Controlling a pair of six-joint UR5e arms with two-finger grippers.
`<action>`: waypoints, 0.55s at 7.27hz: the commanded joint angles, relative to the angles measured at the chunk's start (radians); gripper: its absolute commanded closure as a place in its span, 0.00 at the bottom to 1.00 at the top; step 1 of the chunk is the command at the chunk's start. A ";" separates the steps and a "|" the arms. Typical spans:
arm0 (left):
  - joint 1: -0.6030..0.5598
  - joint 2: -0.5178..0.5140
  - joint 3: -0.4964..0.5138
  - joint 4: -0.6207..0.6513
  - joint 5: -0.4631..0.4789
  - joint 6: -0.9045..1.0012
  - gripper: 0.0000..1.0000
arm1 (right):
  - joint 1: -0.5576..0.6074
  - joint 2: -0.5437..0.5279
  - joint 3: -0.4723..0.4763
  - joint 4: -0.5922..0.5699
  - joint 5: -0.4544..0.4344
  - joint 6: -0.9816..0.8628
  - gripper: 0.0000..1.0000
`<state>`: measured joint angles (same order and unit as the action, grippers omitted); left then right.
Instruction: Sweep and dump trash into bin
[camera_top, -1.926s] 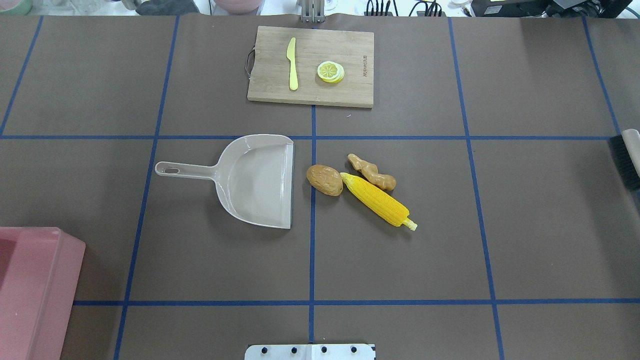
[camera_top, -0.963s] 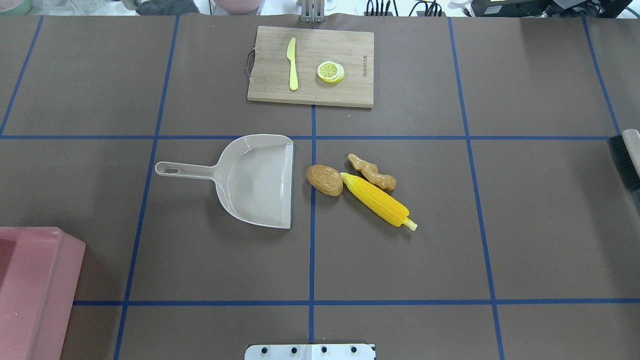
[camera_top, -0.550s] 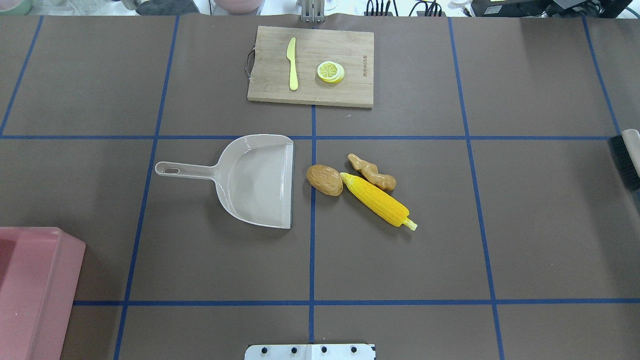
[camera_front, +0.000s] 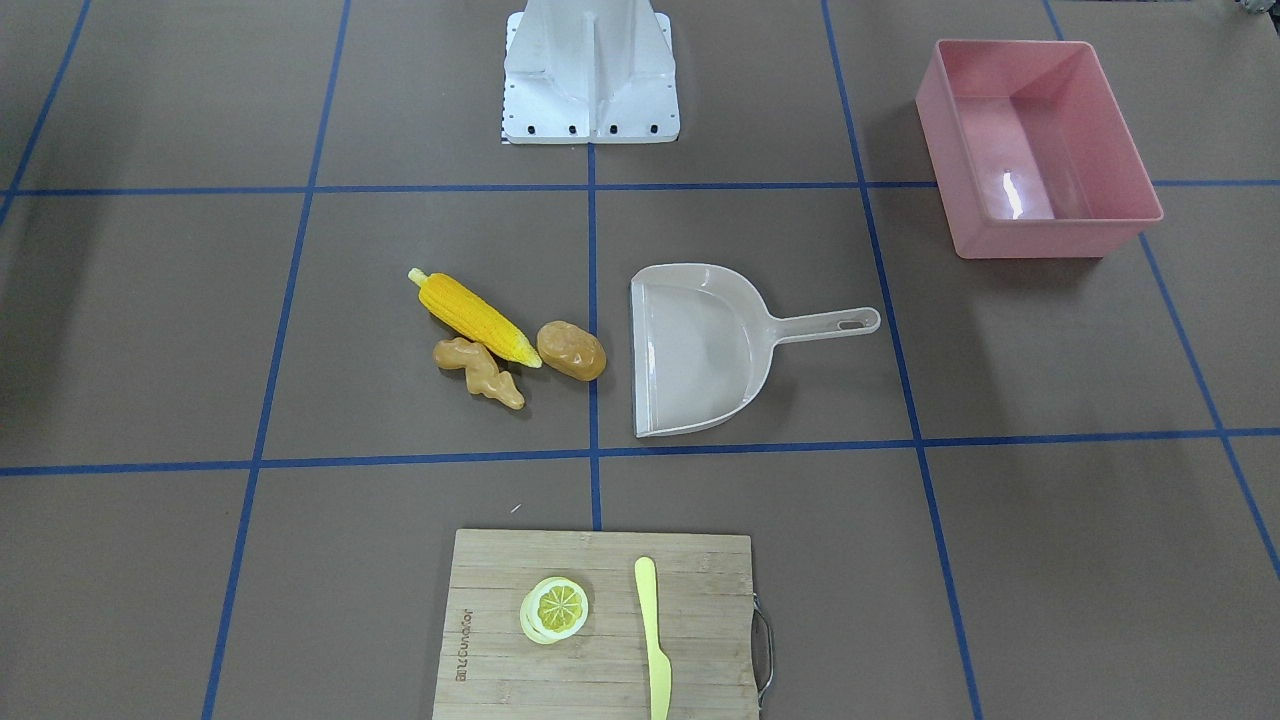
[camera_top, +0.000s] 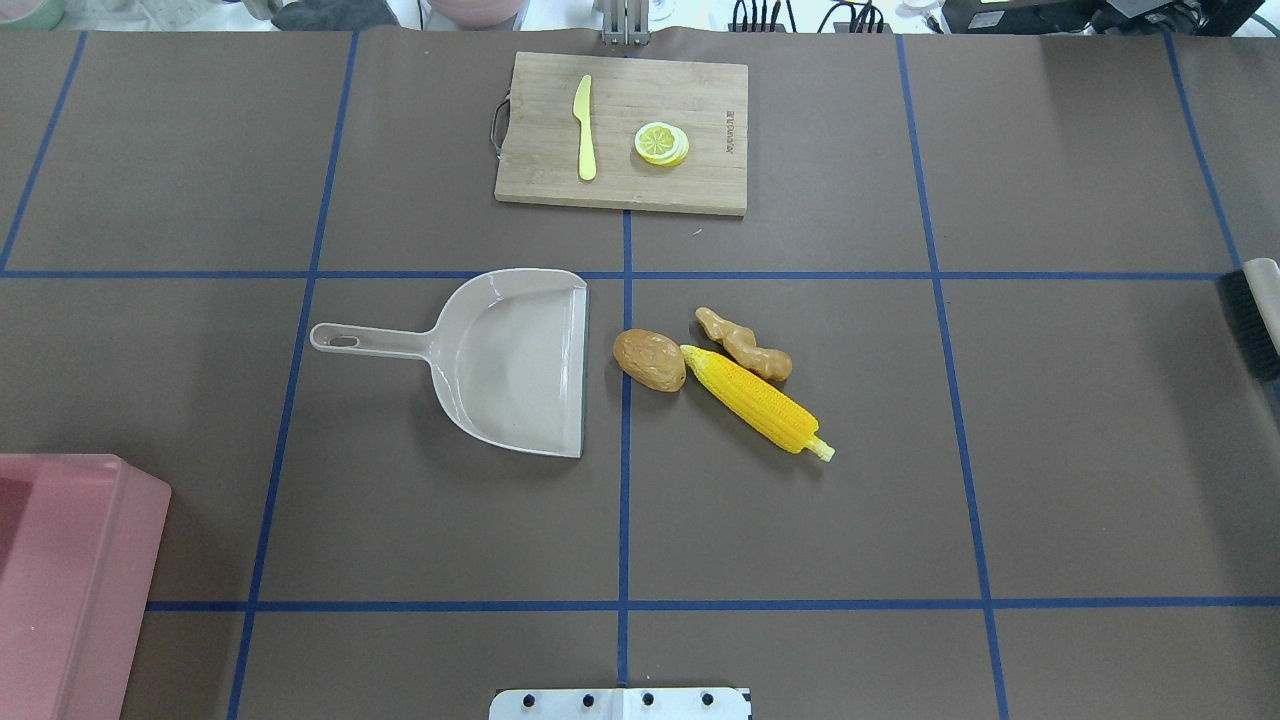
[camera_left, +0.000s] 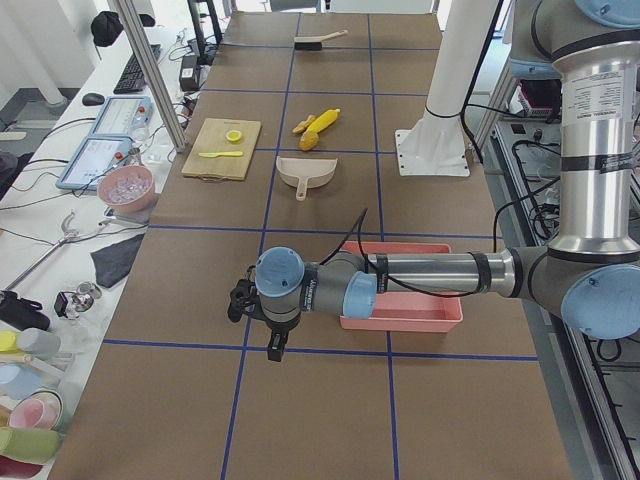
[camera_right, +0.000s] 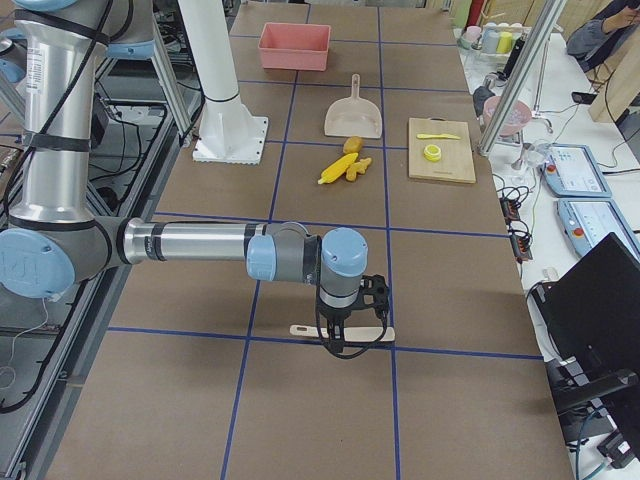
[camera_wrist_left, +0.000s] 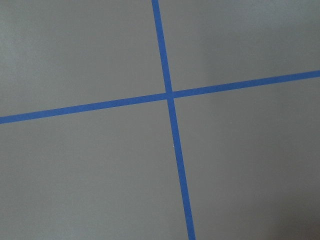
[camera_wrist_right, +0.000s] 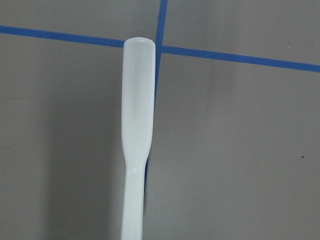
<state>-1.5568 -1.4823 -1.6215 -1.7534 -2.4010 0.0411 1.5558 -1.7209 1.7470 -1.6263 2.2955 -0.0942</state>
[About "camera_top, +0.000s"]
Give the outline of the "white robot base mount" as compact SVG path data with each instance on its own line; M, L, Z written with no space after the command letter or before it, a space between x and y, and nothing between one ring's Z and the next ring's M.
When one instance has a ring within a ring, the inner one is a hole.
M750 691L732 687L508 689L489 719L751 719Z

